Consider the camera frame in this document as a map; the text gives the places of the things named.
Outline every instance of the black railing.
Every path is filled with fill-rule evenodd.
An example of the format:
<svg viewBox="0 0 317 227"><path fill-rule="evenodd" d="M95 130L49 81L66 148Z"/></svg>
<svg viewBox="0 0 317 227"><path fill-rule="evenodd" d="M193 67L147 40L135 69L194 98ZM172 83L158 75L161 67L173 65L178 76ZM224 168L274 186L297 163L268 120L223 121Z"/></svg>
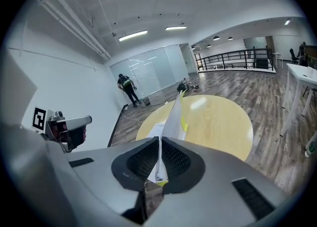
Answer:
<svg viewBox="0 0 317 227"><path fill-rule="evenodd" d="M268 48L253 48L213 55L197 59L196 64L199 71L226 68L262 68L273 71L273 68L276 68L272 50Z"/></svg>

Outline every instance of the frosted glass partition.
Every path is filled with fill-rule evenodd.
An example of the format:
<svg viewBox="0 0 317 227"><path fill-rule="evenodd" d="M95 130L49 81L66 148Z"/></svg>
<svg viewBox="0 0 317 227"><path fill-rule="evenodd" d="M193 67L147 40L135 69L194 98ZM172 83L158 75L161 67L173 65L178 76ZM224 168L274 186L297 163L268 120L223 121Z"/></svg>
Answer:
<svg viewBox="0 0 317 227"><path fill-rule="evenodd" d="M116 82L119 79L119 74L129 76L133 80L135 86L138 88L138 90L136 92L138 98L143 98L144 95L142 94L141 87L138 83L138 80L137 80L135 74L132 73L132 71L131 71L132 67L130 67L130 66L131 66L131 63L129 62L129 60L125 59L119 63L116 63L116 64L110 66L110 70L111 70ZM127 94L123 93L123 95L124 95L125 99L127 100L127 102L130 104L131 102L130 102L130 99L128 98Z"/></svg>
<svg viewBox="0 0 317 227"><path fill-rule="evenodd" d="M148 96L160 90L158 79L147 53L133 56L129 60L132 66L130 67L131 72L134 73L138 79L143 96Z"/></svg>
<svg viewBox="0 0 317 227"><path fill-rule="evenodd" d="M175 78L163 48L148 52L149 62L154 68L160 88L174 84Z"/></svg>
<svg viewBox="0 0 317 227"><path fill-rule="evenodd" d="M187 67L179 45L164 47L176 82L188 77Z"/></svg>

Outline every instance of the dark pants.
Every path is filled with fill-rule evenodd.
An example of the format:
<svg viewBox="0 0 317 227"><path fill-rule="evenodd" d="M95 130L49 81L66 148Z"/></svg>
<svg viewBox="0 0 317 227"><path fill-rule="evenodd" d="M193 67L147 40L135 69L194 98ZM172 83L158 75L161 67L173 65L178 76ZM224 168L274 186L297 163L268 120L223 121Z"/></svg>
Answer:
<svg viewBox="0 0 317 227"><path fill-rule="evenodd" d="M132 88L132 85L129 85L128 87L126 87L124 89L124 92L128 95L129 99L131 100L132 104L135 106L135 101L132 97L132 95L134 96L134 98L136 99L136 101L139 101L137 95L135 95L134 90Z"/></svg>

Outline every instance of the light wood tabletop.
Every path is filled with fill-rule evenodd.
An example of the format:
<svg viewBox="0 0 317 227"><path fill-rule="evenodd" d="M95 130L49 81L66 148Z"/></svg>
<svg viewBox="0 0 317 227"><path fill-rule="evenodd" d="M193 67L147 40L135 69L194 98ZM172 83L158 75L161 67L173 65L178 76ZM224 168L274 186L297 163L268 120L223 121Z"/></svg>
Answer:
<svg viewBox="0 0 317 227"><path fill-rule="evenodd" d="M136 140L148 137L156 123L165 123L174 101L151 113L141 125ZM223 97L195 95L183 98L188 130L185 141L230 153L245 161L251 150L253 128L246 112Z"/></svg>

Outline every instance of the wooden floor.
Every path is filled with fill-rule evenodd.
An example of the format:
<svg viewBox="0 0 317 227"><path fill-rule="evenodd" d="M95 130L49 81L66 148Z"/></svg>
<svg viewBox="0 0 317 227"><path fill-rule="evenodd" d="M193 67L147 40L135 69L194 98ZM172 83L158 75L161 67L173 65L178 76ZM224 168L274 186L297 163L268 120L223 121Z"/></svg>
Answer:
<svg viewBox="0 0 317 227"><path fill-rule="evenodd" d="M277 74L245 71L217 71L191 74L191 82L199 84L195 94L216 95L228 98L241 106L252 122L254 139L246 160L253 168L270 178L287 194L292 194L305 182L310 173L312 158L305 158L304 146L317 130L317 108L312 99L305 117L301 115L308 93L301 99L292 126L281 137L280 131L293 101L296 81L291 76L290 98L282 108L287 81L287 66L277 69ZM172 85L149 96L152 107L132 108L123 114L144 121L164 101L176 97L177 85ZM116 129L112 146L134 141L141 124L122 116Z"/></svg>

